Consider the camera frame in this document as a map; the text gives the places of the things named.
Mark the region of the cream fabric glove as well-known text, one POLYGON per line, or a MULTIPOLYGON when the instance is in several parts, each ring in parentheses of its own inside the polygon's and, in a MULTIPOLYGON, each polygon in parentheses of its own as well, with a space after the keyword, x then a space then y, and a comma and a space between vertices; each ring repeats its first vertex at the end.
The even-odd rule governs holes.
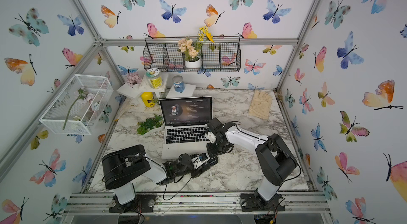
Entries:
POLYGON ((264 91, 255 90, 249 107, 249 115, 268 120, 271 106, 271 95, 264 91))

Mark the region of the blue can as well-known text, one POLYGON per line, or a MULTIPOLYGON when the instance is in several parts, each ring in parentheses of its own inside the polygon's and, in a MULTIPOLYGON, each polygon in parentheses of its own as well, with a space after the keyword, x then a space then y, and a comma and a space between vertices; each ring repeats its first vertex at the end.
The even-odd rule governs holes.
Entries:
POLYGON ((172 81, 174 90, 178 93, 182 93, 185 89, 183 77, 180 75, 174 76, 172 81))

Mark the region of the yellow bottle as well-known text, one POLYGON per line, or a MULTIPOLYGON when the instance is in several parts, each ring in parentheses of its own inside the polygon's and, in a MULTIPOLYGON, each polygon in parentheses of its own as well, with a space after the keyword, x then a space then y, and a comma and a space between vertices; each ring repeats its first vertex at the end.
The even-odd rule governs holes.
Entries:
POLYGON ((141 99, 147 108, 155 106, 154 94, 152 92, 144 92, 141 94, 141 99))

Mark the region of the silver laptop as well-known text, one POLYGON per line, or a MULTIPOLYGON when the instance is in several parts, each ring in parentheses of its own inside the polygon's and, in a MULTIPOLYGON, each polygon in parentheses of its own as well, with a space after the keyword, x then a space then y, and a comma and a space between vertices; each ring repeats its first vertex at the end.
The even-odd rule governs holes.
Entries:
POLYGON ((213 119, 212 97, 161 99, 164 121, 162 159, 177 159, 182 154, 207 153, 207 124, 213 119))

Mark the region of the small pink flower pot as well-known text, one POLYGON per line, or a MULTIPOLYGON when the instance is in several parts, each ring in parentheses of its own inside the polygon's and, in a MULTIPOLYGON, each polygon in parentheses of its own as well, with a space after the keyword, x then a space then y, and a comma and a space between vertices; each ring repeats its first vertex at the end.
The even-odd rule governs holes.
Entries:
POLYGON ((143 78, 137 72, 133 72, 133 73, 127 74, 126 83, 130 87, 133 87, 135 85, 141 84, 142 80, 143 80, 143 78))

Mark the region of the yellow label jar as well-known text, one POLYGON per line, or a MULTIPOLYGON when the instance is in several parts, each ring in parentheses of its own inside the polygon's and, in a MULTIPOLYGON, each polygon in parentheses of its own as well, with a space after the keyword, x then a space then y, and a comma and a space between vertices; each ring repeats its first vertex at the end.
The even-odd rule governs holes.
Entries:
POLYGON ((146 71, 146 78, 151 88, 160 88, 162 83, 162 73, 158 68, 150 68, 146 71))

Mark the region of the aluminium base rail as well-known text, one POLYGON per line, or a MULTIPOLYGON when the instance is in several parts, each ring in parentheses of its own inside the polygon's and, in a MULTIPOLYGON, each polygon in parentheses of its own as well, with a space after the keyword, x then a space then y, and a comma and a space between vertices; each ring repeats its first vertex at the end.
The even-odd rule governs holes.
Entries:
POLYGON ((130 210, 121 206, 113 193, 72 194, 64 210, 66 215, 131 214, 330 214, 328 202, 321 192, 283 191, 277 200, 262 206, 252 193, 190 192, 169 193, 164 200, 160 193, 137 193, 130 210))

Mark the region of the green plant in white dish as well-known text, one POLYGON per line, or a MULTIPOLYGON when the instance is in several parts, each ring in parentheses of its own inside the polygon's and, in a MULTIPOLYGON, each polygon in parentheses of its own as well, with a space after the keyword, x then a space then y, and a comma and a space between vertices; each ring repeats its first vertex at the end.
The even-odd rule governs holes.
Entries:
POLYGON ((147 118, 145 121, 138 123, 137 134, 148 136, 152 133, 162 130, 163 128, 163 117, 161 115, 154 115, 154 117, 147 118))

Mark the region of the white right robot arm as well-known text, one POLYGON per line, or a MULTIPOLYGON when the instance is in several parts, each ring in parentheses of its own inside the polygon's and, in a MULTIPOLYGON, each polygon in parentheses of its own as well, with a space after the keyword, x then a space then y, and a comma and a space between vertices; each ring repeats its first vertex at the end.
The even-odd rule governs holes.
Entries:
POLYGON ((209 140, 207 152, 211 158, 230 153, 236 145, 256 154, 263 173, 255 192, 259 201, 268 203, 275 199, 287 177, 298 167, 278 134, 260 135, 240 128, 235 122, 221 123, 214 118, 207 124, 205 137, 209 140))

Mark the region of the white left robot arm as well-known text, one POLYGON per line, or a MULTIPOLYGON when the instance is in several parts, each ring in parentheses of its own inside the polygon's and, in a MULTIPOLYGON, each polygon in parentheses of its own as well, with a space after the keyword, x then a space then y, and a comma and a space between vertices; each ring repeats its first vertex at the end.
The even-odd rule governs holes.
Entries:
POLYGON ((103 182, 112 190, 122 206, 136 198, 133 180, 144 176, 158 185, 176 182, 178 177, 199 177, 218 163, 217 157, 206 153, 181 154, 176 160, 159 164, 146 155, 143 145, 136 145, 105 155, 102 158, 103 182))

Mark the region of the white mesh wall box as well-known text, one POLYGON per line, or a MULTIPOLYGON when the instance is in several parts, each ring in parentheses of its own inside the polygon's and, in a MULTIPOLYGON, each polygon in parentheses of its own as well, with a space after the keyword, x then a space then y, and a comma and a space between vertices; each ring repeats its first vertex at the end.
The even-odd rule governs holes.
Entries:
POLYGON ((109 122, 112 94, 108 77, 76 74, 39 121, 55 134, 90 135, 98 122, 109 122))

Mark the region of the white pot with flowers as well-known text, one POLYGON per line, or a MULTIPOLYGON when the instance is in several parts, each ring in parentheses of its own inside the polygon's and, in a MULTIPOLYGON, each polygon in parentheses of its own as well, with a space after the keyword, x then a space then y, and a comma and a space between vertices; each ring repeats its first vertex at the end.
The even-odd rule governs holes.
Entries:
POLYGON ((183 55, 185 68, 202 67, 202 49, 205 44, 214 42, 214 36, 207 26, 201 27, 194 38, 185 37, 178 40, 178 52, 183 55))

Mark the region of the white corner shelf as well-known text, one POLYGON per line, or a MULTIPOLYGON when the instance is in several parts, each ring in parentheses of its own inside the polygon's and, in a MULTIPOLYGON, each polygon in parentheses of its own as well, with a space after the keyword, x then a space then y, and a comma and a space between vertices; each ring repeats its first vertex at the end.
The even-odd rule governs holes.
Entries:
POLYGON ((129 86, 127 83, 125 83, 123 86, 121 86, 117 90, 117 93, 120 95, 124 95, 127 98, 137 99, 144 92, 152 92, 158 98, 161 98, 162 93, 164 93, 166 90, 166 84, 167 84, 169 74, 163 73, 163 74, 161 74, 161 76, 162 76, 162 86, 159 88, 152 88, 150 86, 150 84, 148 83, 147 78, 144 78, 142 80, 141 84, 137 84, 135 86, 129 86))

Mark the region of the pink artificial flower stem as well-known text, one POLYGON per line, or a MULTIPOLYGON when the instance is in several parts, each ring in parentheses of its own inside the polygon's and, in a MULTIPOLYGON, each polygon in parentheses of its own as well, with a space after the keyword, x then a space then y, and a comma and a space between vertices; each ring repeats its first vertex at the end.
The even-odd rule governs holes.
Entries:
POLYGON ((82 108, 88 108, 89 104, 95 98, 95 94, 91 93, 86 87, 81 86, 75 91, 76 99, 71 104, 63 124, 62 130, 66 129, 68 122, 71 121, 82 121, 83 116, 80 114, 82 108))

